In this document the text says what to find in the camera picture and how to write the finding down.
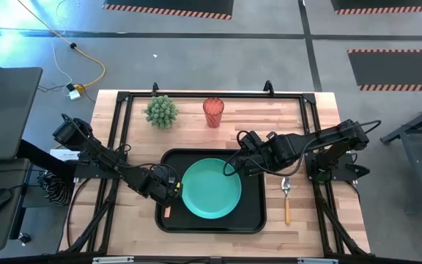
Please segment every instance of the gray floor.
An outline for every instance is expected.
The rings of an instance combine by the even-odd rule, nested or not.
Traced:
[[[60,29],[54,15],[58,0],[31,0],[29,5],[50,25]],[[297,0],[235,0],[231,21],[181,18],[100,9],[102,0],[68,0],[59,17],[68,30],[88,32],[262,33],[302,34]],[[335,15],[329,0],[306,0],[312,34],[422,35],[422,13]],[[0,28],[45,29],[16,1],[0,0]],[[64,84],[56,69],[50,37],[0,37],[0,66],[44,69],[41,84]],[[305,40],[78,38],[72,39],[107,67],[99,89],[150,89],[154,81],[167,89],[260,90],[270,79],[280,91],[314,91]],[[55,40],[60,67],[75,82],[97,77],[100,68]],[[334,92],[342,119],[381,119],[359,164],[371,168],[360,180],[363,217],[371,250],[381,257],[422,260],[422,215],[408,216],[406,205],[417,201],[400,142],[386,147],[378,138],[404,124],[422,109],[422,92],[360,92],[347,56],[349,48],[422,48],[422,42],[314,41],[324,92]],[[90,120],[94,104],[86,98],[70,101],[60,92],[38,92],[24,138],[44,150],[55,145],[51,134],[60,114]],[[32,194],[29,199],[40,199]],[[0,257],[54,253],[61,237],[65,208],[33,208],[23,231],[34,238],[22,248],[9,242]]]

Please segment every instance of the butcher block tabletop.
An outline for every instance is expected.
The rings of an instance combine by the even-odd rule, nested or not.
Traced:
[[[117,92],[117,90],[100,90],[92,116],[93,133],[105,146],[110,134]],[[318,92],[315,95],[322,128],[339,124],[335,95],[331,92]],[[144,110],[150,98],[134,98],[126,140],[126,143],[131,145],[127,161],[135,165],[146,162],[159,163],[162,155],[173,148],[238,149],[236,135],[241,130],[256,131],[262,139],[265,139],[271,131],[279,134],[303,133],[298,100],[222,98],[225,107],[221,126],[208,128],[203,112],[205,99],[172,98],[179,109],[179,115],[172,128],[164,131],[153,128],[146,121]],[[119,118],[115,147],[119,144],[124,115],[125,103]],[[282,172],[293,169],[291,166]],[[306,178],[303,165],[299,172],[291,177],[289,204],[292,221],[288,226],[284,222],[284,192],[281,190],[281,178],[265,175],[267,223],[262,231],[253,235],[164,232],[155,223],[155,202],[140,197],[129,189],[126,183],[121,182],[116,198],[108,254],[322,257],[314,193],[311,183]],[[84,231],[92,218],[99,183],[100,180],[90,180],[74,202],[70,220],[71,241]],[[340,222],[359,247],[369,252],[357,194],[344,182],[333,182],[333,192]],[[103,234],[103,221],[97,233],[96,249]],[[327,224],[327,230],[330,245],[335,251],[331,224]],[[66,248],[66,232],[64,232],[60,250]]]

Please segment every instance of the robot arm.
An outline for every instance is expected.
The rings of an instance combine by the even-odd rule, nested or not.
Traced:
[[[236,170],[243,169],[245,175],[266,172],[278,176],[291,176],[297,171],[304,153],[330,146],[328,150],[320,150],[316,154],[317,168],[329,170],[346,151],[363,150],[366,147],[369,139],[362,126],[374,123],[377,126],[380,121],[359,124],[346,120],[336,127],[303,136],[294,133],[278,135],[271,132],[267,135],[266,142],[263,142],[254,131],[243,131],[246,135],[242,139],[237,139],[241,150],[229,163]],[[299,162],[295,171],[289,174],[277,173],[293,165],[297,160]]]
[[[157,203],[168,206],[180,190],[179,178],[176,172],[163,164],[129,165],[125,160],[125,146],[112,150],[102,146],[102,143],[92,134],[91,126],[75,118],[63,114],[63,124],[53,133],[55,140],[69,150],[85,153],[99,169],[118,175],[128,187],[138,194],[151,198]]]

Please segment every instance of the small cactus plant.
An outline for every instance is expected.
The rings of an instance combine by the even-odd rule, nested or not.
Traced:
[[[177,119],[179,110],[167,95],[154,97],[146,108],[146,120],[160,129],[167,129]]]

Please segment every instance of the plastic plate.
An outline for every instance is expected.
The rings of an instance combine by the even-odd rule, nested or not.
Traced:
[[[183,175],[182,199],[185,206],[204,219],[218,219],[231,213],[242,193],[239,175],[223,174],[225,162],[205,158],[191,165]],[[226,173],[233,172],[230,165]]]

